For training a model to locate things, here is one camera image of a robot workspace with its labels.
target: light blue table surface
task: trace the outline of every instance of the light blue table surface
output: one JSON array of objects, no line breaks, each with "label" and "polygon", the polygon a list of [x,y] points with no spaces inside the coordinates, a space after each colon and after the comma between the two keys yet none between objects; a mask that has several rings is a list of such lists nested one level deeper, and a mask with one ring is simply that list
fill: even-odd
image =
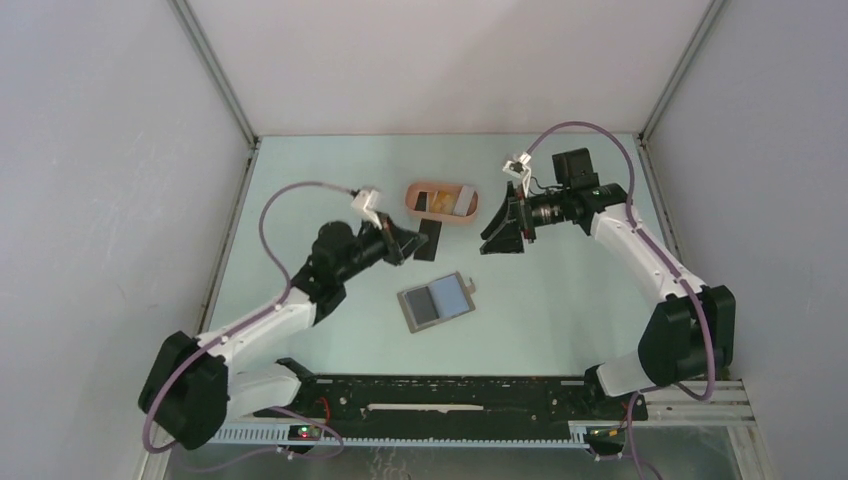
[{"label": "light blue table surface", "polygon": [[[410,135],[265,137],[227,261],[210,328],[221,327],[269,301],[283,288],[257,230],[268,197],[302,180],[323,180],[382,193],[379,209],[416,229],[403,199],[420,180],[464,183],[480,194],[470,226],[444,225],[435,262],[378,264],[346,284],[347,299],[312,329],[279,344],[316,373],[580,375],[592,365],[636,348],[653,305],[639,295],[625,265],[570,223],[538,230],[523,255],[481,256],[480,231],[500,206],[511,178],[501,171],[508,154],[525,150],[534,135]],[[635,205],[660,236],[659,222],[638,161],[634,139],[621,135],[636,164]],[[554,183],[551,155],[587,147],[601,183],[627,185],[617,148],[595,134],[550,136],[536,150],[533,171]],[[350,198],[323,189],[283,195],[267,217],[271,247],[292,275],[303,265],[319,227],[359,220]],[[410,334],[397,292],[459,271],[477,287],[477,309]]]}]

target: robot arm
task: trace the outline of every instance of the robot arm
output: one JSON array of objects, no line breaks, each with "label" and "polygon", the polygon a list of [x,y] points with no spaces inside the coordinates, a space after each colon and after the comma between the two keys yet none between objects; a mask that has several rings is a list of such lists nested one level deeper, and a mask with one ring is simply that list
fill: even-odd
[{"label": "robot arm", "polygon": [[[291,403],[300,380],[277,362],[282,355],[275,345],[332,313],[345,298],[346,281],[380,260],[401,265],[427,241],[374,211],[375,200],[374,191],[360,191],[354,200],[353,207],[365,219],[357,235],[344,222],[321,227],[285,298],[195,338],[182,332],[168,337],[139,396],[139,407],[149,412],[173,372],[210,342],[214,345],[178,377],[154,416],[183,447],[205,444],[227,420]],[[242,324],[247,326],[231,333]]]},{"label": "robot arm", "polygon": [[559,186],[540,195],[527,195],[528,161],[525,154],[504,166],[505,172],[521,179],[522,188],[507,185],[500,211],[481,234],[480,253],[523,253],[524,241],[535,241],[536,228],[570,221],[623,261],[642,296],[656,305],[637,350],[590,368],[587,382],[604,396],[617,397],[704,374],[704,338],[687,286],[707,317],[716,369],[729,365],[736,310],[730,290],[708,287],[645,228],[635,207],[628,214],[626,192],[617,184],[600,185],[588,150],[555,155]]}]

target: small container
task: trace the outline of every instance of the small container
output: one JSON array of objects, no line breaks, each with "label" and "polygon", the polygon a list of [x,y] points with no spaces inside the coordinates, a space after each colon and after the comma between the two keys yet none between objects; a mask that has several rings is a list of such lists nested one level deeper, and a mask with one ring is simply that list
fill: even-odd
[{"label": "small container", "polygon": [[471,197],[471,204],[468,207],[468,213],[465,216],[458,215],[450,215],[445,213],[434,213],[434,212],[421,212],[415,209],[415,203],[418,201],[418,194],[421,192],[425,193],[433,193],[433,192],[446,192],[452,194],[455,198],[459,197],[459,193],[462,191],[463,185],[455,184],[455,183],[438,183],[438,182],[416,182],[409,186],[406,189],[406,210],[413,217],[418,218],[426,218],[428,220],[434,220],[437,222],[443,222],[447,224],[453,225],[468,225],[477,218],[477,203],[478,197],[477,190],[474,190],[474,194]]}]

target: red wire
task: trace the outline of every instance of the red wire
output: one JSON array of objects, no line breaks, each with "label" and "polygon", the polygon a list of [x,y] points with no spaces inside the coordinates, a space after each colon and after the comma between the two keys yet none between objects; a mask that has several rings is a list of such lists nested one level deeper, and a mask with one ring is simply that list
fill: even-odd
[{"label": "red wire", "polygon": [[330,402],[328,402],[324,397],[321,397],[318,400],[324,404],[324,411],[327,412],[327,416],[324,417],[324,424],[327,425],[330,423]]},{"label": "red wire", "polygon": [[619,428],[623,427],[623,426],[624,426],[624,422],[626,422],[626,421],[627,421],[627,404],[625,404],[624,402],[621,402],[621,406],[622,406],[622,407],[624,407],[624,418],[622,418],[622,419],[621,419],[621,421],[620,421],[620,422],[618,422],[618,427],[619,427]]}]

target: gray wall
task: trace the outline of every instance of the gray wall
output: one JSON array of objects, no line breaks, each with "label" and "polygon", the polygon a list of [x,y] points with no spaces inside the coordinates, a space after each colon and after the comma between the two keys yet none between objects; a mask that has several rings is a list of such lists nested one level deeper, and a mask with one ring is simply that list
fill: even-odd
[{"label": "gray wall", "polygon": [[783,478],[844,478],[848,2],[735,0],[651,139]]},{"label": "gray wall", "polygon": [[129,478],[246,144],[166,0],[2,2],[0,112],[0,478]]},{"label": "gray wall", "polygon": [[375,135],[634,131],[710,2],[191,3],[258,132]]}]

